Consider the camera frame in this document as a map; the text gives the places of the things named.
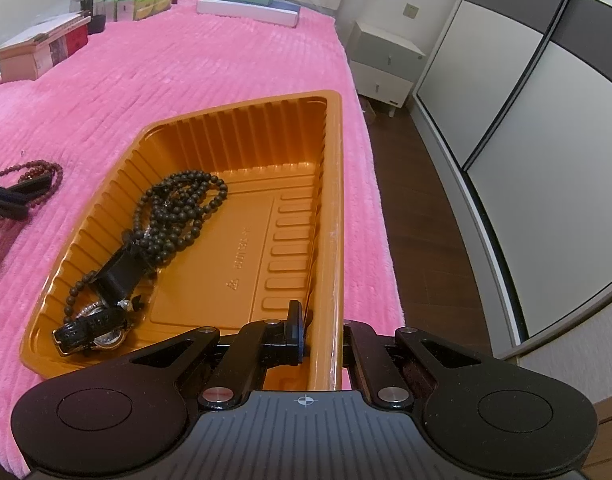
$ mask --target gray ribbed plate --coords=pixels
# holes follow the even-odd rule
[[[52,480],[34,473],[28,480]],[[426,444],[402,413],[359,392],[254,392],[230,412],[202,416],[165,458],[126,480],[477,480]],[[575,472],[557,480],[582,480]]]

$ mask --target nightstand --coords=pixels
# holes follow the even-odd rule
[[[356,22],[346,44],[357,93],[401,108],[422,73],[425,54],[412,42]]]

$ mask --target wooden floor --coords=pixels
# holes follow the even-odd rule
[[[375,173],[406,324],[490,354],[486,322],[457,222],[415,124],[377,108]]]

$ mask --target wall outlet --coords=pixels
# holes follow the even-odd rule
[[[406,4],[406,7],[404,7],[404,16],[408,18],[415,18],[417,12],[419,12],[419,7],[415,7],[413,4]]]

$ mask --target pink blanket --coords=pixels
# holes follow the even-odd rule
[[[39,377],[20,338],[62,244],[118,157],[153,121],[247,99],[334,89],[343,96],[345,317],[403,325],[371,144],[332,18],[304,9],[295,29],[198,15],[196,0],[106,31],[37,81],[0,85],[0,169],[44,158],[64,183],[26,224],[0,222],[0,463],[28,470],[10,412]]]

